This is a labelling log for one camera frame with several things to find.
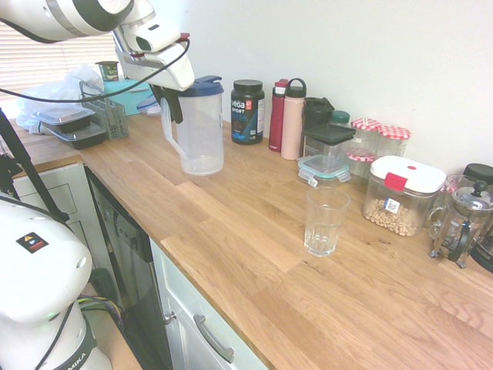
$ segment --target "dishwasher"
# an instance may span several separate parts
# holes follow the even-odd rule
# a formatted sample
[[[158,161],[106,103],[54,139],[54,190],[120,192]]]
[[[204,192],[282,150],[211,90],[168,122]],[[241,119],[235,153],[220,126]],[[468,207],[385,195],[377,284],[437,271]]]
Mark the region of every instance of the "dishwasher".
[[[172,370],[149,236],[86,167],[116,279],[123,333],[143,370]]]

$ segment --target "teal box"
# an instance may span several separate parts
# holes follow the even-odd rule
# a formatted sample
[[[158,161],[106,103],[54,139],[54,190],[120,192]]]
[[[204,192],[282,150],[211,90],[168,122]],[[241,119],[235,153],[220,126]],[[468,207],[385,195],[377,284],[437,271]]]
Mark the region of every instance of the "teal box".
[[[114,93],[115,91],[125,89],[136,83],[137,81],[134,79],[120,79],[119,81],[104,81],[103,84],[105,86],[105,94]],[[133,89],[122,92],[121,94],[112,96],[110,99],[123,104],[125,106],[125,114],[126,116],[131,116],[132,114],[139,113],[137,106],[143,100],[149,98],[153,92],[148,83],[141,83],[137,87]]]

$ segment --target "white cabinet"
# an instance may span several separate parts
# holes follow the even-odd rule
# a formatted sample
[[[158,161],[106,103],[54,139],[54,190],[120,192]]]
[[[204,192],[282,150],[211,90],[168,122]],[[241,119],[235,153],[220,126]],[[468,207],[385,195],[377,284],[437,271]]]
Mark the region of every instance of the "white cabinet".
[[[70,216],[67,224],[80,241],[90,249],[93,264],[112,273],[113,269],[99,226],[84,166],[76,163],[41,172],[39,176],[58,208]],[[14,179],[14,187],[21,201],[46,210],[46,206],[28,177]]]
[[[176,316],[166,326],[173,368],[267,370],[152,240],[151,248],[163,314]]]

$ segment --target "window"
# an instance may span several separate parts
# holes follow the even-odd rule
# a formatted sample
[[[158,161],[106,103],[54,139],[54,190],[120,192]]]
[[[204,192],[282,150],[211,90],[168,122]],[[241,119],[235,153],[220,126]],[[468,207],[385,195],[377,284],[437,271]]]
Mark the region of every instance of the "window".
[[[118,60],[111,33],[43,44],[0,22],[0,87],[3,89],[20,93],[29,87],[62,81],[68,72],[82,64],[98,72],[94,63],[102,60]],[[6,113],[16,100],[0,92],[0,106]]]

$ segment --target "plastic bag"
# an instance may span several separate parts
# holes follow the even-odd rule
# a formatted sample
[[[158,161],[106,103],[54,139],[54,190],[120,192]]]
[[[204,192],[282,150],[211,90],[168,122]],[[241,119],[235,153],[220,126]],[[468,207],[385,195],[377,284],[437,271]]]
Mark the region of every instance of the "plastic bag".
[[[154,95],[150,95],[147,99],[140,102],[137,109],[139,112],[144,113],[147,116],[158,116],[161,114],[161,107],[157,103]]]
[[[100,89],[104,89],[101,76],[88,65],[82,65],[68,73],[63,81],[35,86],[23,91],[22,94],[44,99],[80,99],[80,81],[85,81],[91,85],[98,86]],[[94,95],[99,94],[97,90],[93,90],[93,93]],[[20,108],[17,124],[28,130],[29,133],[51,134],[36,118],[32,117],[32,114],[42,111],[53,104],[20,98],[17,101],[17,105]]]

